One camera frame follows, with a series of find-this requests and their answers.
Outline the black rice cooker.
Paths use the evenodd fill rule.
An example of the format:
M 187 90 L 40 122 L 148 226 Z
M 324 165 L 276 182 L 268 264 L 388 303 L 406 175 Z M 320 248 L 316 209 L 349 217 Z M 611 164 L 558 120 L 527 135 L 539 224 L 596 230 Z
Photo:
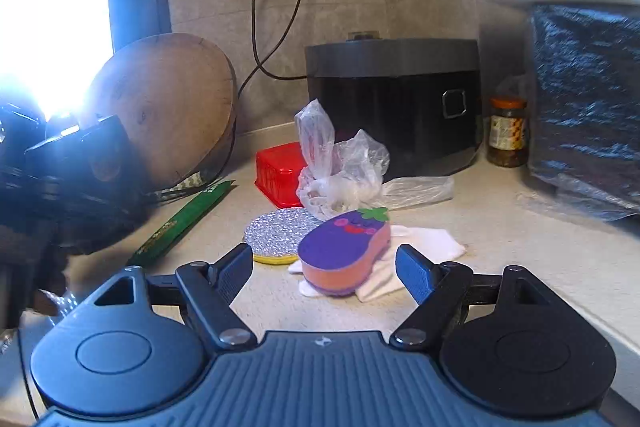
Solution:
M 480 54 L 472 39 L 349 39 L 305 51 L 308 93 L 337 140 L 364 130 L 386 146 L 384 178 L 450 176 L 482 144 Z

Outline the red plastic food tray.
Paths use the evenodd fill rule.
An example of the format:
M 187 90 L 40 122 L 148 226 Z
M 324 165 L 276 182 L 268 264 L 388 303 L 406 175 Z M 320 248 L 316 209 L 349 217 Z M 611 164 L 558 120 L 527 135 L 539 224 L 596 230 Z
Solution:
M 258 150 L 255 185 L 278 208 L 302 207 L 296 195 L 298 178 L 306 166 L 298 142 Z

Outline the clear plastic bag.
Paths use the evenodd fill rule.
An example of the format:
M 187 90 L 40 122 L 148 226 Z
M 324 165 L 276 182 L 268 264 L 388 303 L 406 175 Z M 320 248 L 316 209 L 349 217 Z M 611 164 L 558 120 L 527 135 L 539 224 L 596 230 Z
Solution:
M 399 210 L 446 202 L 454 197 L 450 176 L 405 176 L 385 181 L 390 152 L 360 129 L 338 142 L 329 115 L 319 101 L 295 115 L 306 166 L 298 176 L 296 196 L 315 218 L 328 221 L 361 208 Z

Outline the glass sauce jar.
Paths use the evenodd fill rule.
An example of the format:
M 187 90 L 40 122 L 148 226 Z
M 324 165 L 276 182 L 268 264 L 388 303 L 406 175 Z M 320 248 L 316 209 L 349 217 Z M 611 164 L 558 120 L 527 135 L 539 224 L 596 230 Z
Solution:
M 527 102 L 513 96 L 490 99 L 487 158 L 494 165 L 516 168 L 528 158 Z

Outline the silver yellow scouring pad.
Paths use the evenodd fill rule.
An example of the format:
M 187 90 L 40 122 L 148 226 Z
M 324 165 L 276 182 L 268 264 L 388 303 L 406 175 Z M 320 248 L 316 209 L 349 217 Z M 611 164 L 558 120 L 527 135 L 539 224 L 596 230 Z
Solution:
M 292 265 L 298 245 L 321 221 L 304 208 L 283 208 L 264 213 L 245 228 L 243 242 L 261 265 Z

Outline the round wooden cutting board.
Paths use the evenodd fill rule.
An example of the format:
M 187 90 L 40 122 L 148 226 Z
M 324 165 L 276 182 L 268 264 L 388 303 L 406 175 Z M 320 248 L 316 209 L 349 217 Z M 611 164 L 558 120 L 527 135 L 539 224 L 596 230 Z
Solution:
M 90 84 L 85 110 L 119 118 L 143 186 L 163 190 L 221 162 L 235 101 L 234 70 L 222 49 L 172 32 L 115 52 Z

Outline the striped dish cloth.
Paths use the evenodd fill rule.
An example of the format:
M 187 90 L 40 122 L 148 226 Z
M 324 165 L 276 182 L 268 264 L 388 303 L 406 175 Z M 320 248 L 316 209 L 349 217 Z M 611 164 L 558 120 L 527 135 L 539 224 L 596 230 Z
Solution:
M 152 202 L 170 202 L 171 200 L 198 193 L 203 187 L 206 187 L 206 184 L 207 182 L 203 180 L 201 171 L 197 171 L 173 187 L 163 188 L 163 190 L 152 193 L 151 200 Z

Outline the long green wrapper left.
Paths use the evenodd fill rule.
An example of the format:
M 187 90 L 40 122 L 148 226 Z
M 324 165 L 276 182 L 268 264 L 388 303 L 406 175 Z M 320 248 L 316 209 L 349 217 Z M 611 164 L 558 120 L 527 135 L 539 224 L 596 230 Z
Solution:
M 234 181 L 222 181 L 206 188 L 157 229 L 128 259 L 127 265 L 151 268 L 166 257 L 186 234 L 213 210 L 232 190 Z

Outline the eggplant shaped sponge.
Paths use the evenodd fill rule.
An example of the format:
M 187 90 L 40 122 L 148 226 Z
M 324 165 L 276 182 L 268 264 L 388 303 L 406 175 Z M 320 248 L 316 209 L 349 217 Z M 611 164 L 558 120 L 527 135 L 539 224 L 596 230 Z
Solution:
M 342 213 L 308 232 L 297 256 L 305 281 L 330 296 L 348 296 L 361 286 L 390 246 L 385 207 Z

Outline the plastic wrapped black appliance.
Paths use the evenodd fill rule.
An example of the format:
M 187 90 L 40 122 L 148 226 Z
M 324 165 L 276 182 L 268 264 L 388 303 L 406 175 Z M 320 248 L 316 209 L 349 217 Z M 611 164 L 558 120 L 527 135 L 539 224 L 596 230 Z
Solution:
M 638 215 L 638 10 L 537 4 L 530 26 L 529 172 L 593 217 Z

